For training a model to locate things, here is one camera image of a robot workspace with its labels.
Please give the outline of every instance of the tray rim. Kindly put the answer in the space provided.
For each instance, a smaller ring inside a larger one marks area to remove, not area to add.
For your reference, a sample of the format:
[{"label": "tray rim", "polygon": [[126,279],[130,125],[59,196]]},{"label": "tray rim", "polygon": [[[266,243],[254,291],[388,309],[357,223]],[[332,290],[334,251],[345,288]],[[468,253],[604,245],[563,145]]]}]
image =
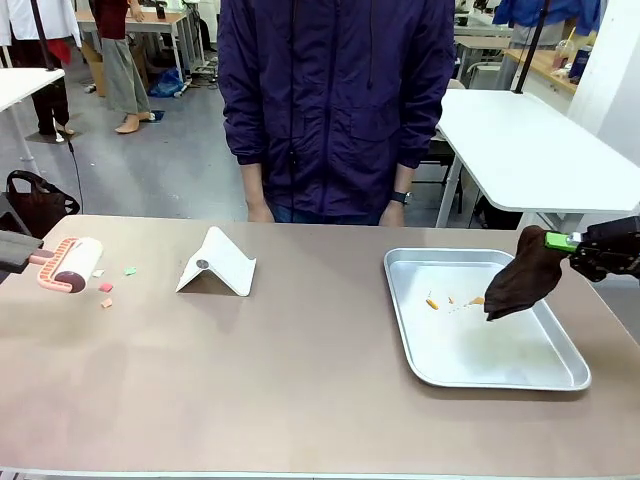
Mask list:
[{"label": "tray rim", "polygon": [[585,361],[584,357],[582,356],[582,354],[580,353],[580,351],[578,350],[578,348],[575,346],[575,344],[573,343],[573,340],[571,340],[571,337],[567,334],[567,332],[565,331],[564,327],[562,326],[562,323],[560,323],[560,321],[558,320],[558,318],[556,317],[556,315],[553,313],[553,310],[551,310],[551,308],[549,307],[549,305],[547,304],[547,301],[545,299],[540,300],[539,303],[541,303],[544,308],[546,310],[549,311],[549,313],[553,316],[553,318],[556,321],[556,324],[558,326],[558,328],[560,329],[560,333],[565,337],[565,339],[569,342],[569,345],[571,346],[571,349],[573,350],[574,355],[576,355],[576,357],[582,362],[582,364],[584,365],[584,367],[587,370],[587,379],[585,382],[583,382],[580,385],[577,385],[575,387],[545,387],[545,388],[541,388],[541,387],[535,387],[535,386],[527,386],[527,385],[513,385],[513,384],[508,384],[508,383],[465,383],[465,382],[440,382],[437,380],[432,380],[430,377],[428,377],[427,375],[425,375],[424,373],[422,373],[420,370],[418,370],[418,368],[416,367],[416,365],[413,363],[412,357],[411,357],[411,353],[410,353],[410,349],[409,349],[409,344],[406,338],[406,333],[405,333],[405,329],[404,326],[402,324],[401,321],[401,315],[400,315],[400,309],[398,306],[398,301],[396,299],[396,295],[394,293],[393,287],[392,287],[392,282],[391,282],[391,272],[390,272],[390,264],[389,264],[389,257],[398,251],[425,251],[425,250],[438,250],[438,251],[448,251],[448,252],[469,252],[469,251],[473,251],[473,252],[478,252],[478,251],[483,251],[483,252],[494,252],[494,253],[499,253],[502,255],[506,255],[507,257],[514,259],[515,257],[508,253],[505,252],[503,250],[497,250],[497,249],[493,249],[493,248],[449,248],[449,247],[411,247],[411,248],[403,248],[403,247],[399,247],[399,248],[392,248],[391,250],[389,250],[385,255],[384,255],[384,260],[383,260],[383,265],[384,265],[384,271],[385,271],[385,275],[387,277],[387,285],[389,286],[389,294],[391,295],[391,301],[393,302],[393,310],[396,314],[396,322],[398,324],[398,330],[400,331],[400,337],[402,339],[402,346],[404,347],[404,354],[405,357],[407,359],[407,363],[409,364],[409,367],[411,368],[411,371],[414,373],[414,375],[416,375],[420,380],[422,380],[423,382],[425,382],[428,385],[432,385],[432,386],[436,386],[436,387],[445,387],[445,388],[487,388],[487,389],[494,389],[494,390],[528,390],[528,391],[542,391],[542,392],[581,392],[584,390],[587,390],[590,386],[591,386],[591,381],[592,381],[592,377],[591,377],[591,369],[589,368],[589,364]]}]

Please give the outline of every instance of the foot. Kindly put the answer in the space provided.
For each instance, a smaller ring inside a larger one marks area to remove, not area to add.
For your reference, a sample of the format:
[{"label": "foot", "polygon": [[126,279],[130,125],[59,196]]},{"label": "foot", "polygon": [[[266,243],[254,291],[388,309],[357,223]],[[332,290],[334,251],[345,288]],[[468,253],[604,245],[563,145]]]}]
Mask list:
[{"label": "foot", "polygon": [[76,133],[75,130],[71,130],[66,125],[60,125],[58,122],[56,122],[56,130],[60,133],[64,133],[65,135],[73,135],[74,133]]},{"label": "foot", "polygon": [[124,123],[116,128],[116,132],[120,134],[133,133],[140,128],[140,119],[135,113],[128,114],[124,119]]}]

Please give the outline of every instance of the baking tray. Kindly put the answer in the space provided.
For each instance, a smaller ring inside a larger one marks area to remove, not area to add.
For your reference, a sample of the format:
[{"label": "baking tray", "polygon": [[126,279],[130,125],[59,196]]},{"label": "baking tray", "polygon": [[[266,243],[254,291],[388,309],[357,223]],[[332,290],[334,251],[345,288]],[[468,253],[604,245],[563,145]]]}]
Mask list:
[{"label": "baking tray", "polygon": [[589,367],[545,301],[494,322],[470,303],[511,260],[497,250],[402,248],[385,255],[407,361],[420,379],[442,387],[589,387]]}]

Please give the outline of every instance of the blue plastic bag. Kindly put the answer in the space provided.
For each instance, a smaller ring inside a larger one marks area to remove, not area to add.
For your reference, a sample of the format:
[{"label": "blue plastic bag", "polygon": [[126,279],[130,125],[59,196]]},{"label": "blue plastic bag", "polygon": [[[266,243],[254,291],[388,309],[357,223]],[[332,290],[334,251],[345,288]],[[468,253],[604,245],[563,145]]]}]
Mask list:
[{"label": "blue plastic bag", "polygon": [[173,67],[160,74],[156,83],[149,90],[149,96],[156,98],[173,97],[174,93],[180,92],[184,88],[184,83],[180,81],[178,68]]}]

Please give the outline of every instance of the purple jacket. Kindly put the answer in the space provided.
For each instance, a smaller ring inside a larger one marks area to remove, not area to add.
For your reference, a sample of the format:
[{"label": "purple jacket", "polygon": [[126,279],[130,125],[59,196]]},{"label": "purple jacket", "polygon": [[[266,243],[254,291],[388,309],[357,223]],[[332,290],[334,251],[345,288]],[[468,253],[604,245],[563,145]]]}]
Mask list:
[{"label": "purple jacket", "polygon": [[267,199],[382,212],[396,165],[418,167],[442,114],[453,17],[454,0],[222,0],[227,142],[241,165],[262,163]]}]

